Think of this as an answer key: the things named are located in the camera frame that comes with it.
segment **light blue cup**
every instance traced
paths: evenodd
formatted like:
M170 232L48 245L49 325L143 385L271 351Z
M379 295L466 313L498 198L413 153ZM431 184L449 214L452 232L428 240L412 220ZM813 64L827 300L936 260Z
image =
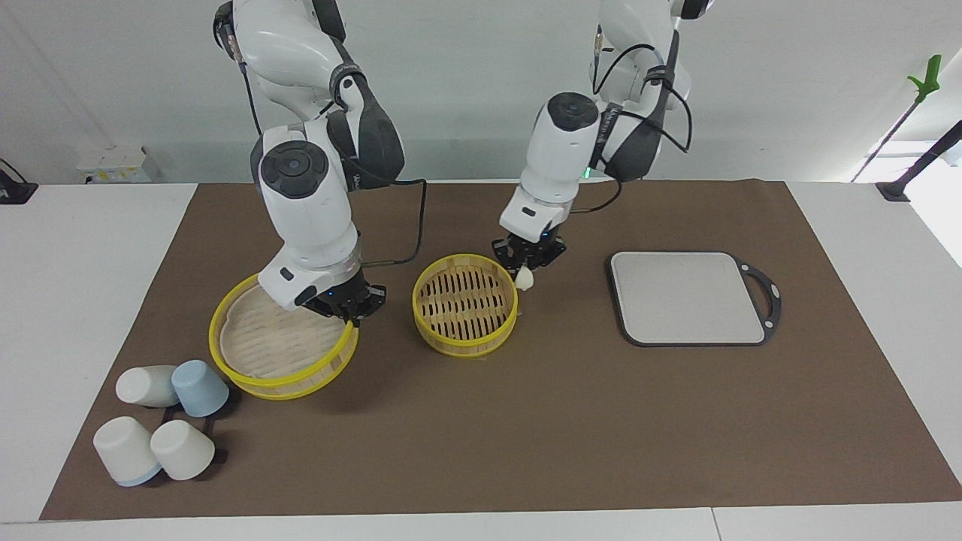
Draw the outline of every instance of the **light blue cup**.
M177 367L170 377L184 411L191 417L214 415L224 403L230 389L204 361L194 359Z

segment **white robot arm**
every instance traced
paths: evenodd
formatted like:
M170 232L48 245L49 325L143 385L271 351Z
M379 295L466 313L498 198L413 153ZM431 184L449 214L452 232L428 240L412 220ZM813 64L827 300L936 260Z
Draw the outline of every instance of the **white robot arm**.
M518 272L519 287L533 283L530 270L567 249L558 230L586 167L619 183L648 174L665 112L691 85L678 71L675 29L682 19L701 17L713 1L602 0L592 66L593 90L602 101L566 92L542 107L520 184L501 214L509 234L492 242L501 265ZM605 37L611 47L602 46Z
M357 323L384 304L361 269L347 193L381 188L404 167L400 138L344 49L335 0L235 0L215 37L267 97L301 122L266 130L251 172L284 246L259 282L287 310ZM332 100L337 107L324 115Z

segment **white cup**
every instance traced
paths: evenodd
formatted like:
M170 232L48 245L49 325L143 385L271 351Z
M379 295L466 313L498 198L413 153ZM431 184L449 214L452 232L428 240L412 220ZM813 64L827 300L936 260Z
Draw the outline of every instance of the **white cup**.
M93 446L107 473L120 486L137 486L161 470L150 450L150 432L133 417L107 421L93 434Z
M117 397L129 404L147 407L168 407L180 401L170 382L175 367L158 365L132 368L120 375L114 390Z
M199 476L214 460L214 442L187 421L164 423L150 438L150 449L170 478Z

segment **green clip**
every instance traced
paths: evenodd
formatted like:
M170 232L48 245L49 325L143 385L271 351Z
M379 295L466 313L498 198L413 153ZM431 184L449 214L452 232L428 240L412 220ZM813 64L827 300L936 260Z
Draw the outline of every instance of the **green clip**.
M908 76L908 80L915 83L916 87L919 87L919 97L915 98L916 103L922 103L928 97L929 94L940 89L939 86L939 67L942 65L942 55L935 55L934 57L928 59L928 69L925 71L925 82Z

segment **white table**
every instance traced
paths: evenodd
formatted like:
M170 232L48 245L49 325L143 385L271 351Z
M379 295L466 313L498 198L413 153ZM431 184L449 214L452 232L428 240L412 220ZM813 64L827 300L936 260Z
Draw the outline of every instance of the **white table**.
M872 186L790 188L962 477L962 269L911 206ZM0 538L962 538L962 502L36 524L194 189L43 187L0 208Z

